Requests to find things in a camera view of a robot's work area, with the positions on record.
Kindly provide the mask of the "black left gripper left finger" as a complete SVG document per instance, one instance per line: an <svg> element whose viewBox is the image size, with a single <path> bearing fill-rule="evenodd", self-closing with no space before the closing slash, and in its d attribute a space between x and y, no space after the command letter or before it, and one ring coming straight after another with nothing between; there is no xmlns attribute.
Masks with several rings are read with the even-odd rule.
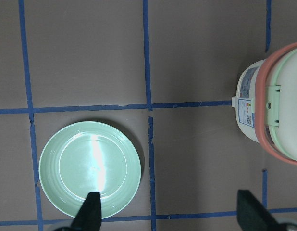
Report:
<svg viewBox="0 0 297 231"><path fill-rule="evenodd" d="M99 192L90 192L72 224L72 231L99 231L101 228L101 200Z"/></svg>

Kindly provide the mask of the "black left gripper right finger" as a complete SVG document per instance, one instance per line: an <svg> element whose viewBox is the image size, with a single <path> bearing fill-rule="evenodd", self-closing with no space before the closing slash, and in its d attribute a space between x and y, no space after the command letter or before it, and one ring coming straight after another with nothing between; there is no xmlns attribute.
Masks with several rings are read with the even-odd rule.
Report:
<svg viewBox="0 0 297 231"><path fill-rule="evenodd" d="M236 218L243 231L278 231L279 223L249 190L238 190Z"/></svg>

